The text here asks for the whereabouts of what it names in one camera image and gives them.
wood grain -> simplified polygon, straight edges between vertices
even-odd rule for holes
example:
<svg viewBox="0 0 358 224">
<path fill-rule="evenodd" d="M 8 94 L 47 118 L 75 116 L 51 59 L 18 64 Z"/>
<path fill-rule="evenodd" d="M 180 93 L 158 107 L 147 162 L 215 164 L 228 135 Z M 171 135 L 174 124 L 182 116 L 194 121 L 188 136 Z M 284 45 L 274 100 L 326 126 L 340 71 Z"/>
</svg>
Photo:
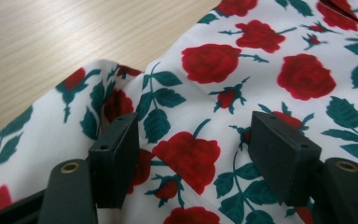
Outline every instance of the wood grain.
<svg viewBox="0 0 358 224">
<path fill-rule="evenodd" d="M 143 70 L 218 0 L 0 0 L 0 128 L 78 67 Z"/>
</svg>

floral fabric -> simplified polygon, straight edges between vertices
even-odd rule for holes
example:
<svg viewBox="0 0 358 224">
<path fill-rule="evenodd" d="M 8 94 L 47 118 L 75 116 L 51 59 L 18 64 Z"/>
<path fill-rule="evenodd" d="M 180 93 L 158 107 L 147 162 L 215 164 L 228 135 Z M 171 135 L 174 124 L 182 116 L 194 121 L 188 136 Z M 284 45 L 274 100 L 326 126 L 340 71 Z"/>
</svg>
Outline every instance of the floral fabric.
<svg viewBox="0 0 358 224">
<path fill-rule="evenodd" d="M 102 223 L 311 223 L 308 208 L 278 204 L 247 144 L 264 111 L 322 147 L 321 161 L 358 162 L 358 14 L 332 2 L 224 0 L 144 72 L 78 69 L 0 131 L 0 209 L 136 111 L 137 172 Z"/>
</svg>

wooden table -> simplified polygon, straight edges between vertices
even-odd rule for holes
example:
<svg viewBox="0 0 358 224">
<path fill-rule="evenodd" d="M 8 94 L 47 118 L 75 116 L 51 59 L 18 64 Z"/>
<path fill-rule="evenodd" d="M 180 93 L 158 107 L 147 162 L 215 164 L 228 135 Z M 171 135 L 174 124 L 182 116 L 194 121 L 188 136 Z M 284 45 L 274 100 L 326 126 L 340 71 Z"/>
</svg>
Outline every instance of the wooden table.
<svg viewBox="0 0 358 224">
<path fill-rule="evenodd" d="M 80 66 L 140 70 L 220 0 L 0 0 L 0 129 Z"/>
</svg>

brass grommet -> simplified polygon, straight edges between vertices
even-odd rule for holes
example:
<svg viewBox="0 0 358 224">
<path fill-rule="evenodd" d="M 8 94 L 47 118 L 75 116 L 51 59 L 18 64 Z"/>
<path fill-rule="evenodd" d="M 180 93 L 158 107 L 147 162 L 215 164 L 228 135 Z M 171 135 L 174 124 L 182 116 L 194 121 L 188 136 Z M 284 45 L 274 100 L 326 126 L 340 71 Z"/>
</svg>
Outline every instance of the brass grommet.
<svg viewBox="0 0 358 224">
<path fill-rule="evenodd" d="M 336 166 L 344 171 L 348 171 L 352 173 L 358 172 L 358 167 L 355 164 L 348 161 L 336 161 Z"/>
<path fill-rule="evenodd" d="M 80 164 L 77 162 L 69 162 L 66 163 L 63 167 L 61 167 L 60 171 L 63 174 L 71 174 L 80 168 Z"/>
</svg>

